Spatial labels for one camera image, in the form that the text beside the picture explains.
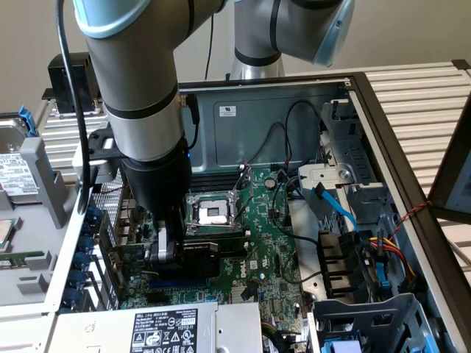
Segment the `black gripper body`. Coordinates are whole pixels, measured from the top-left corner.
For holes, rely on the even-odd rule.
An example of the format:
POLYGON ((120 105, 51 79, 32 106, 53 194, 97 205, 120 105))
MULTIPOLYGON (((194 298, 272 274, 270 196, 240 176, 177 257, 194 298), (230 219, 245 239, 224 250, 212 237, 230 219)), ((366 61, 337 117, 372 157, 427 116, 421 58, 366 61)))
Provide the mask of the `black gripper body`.
POLYGON ((125 158, 121 164, 136 202, 152 214, 154 227, 167 226, 171 230, 176 257, 183 247, 183 202, 191 184, 188 147, 177 145, 151 162, 125 158))

